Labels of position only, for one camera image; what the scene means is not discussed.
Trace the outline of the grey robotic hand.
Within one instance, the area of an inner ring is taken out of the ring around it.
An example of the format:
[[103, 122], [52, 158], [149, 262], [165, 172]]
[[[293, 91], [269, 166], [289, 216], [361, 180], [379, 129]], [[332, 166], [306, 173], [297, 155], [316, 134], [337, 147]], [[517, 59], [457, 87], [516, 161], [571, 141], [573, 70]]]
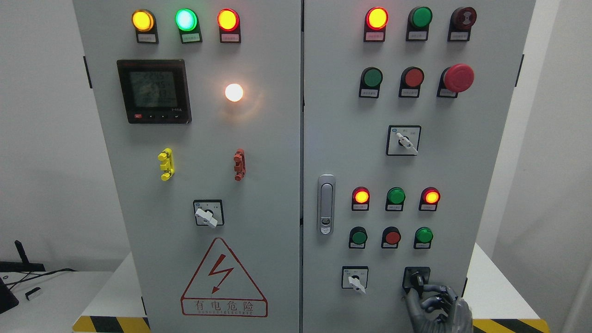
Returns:
[[415, 333], [473, 333], [468, 303], [448, 286], [428, 284], [425, 292], [435, 295], [422, 301], [415, 289], [405, 295], [408, 316]]

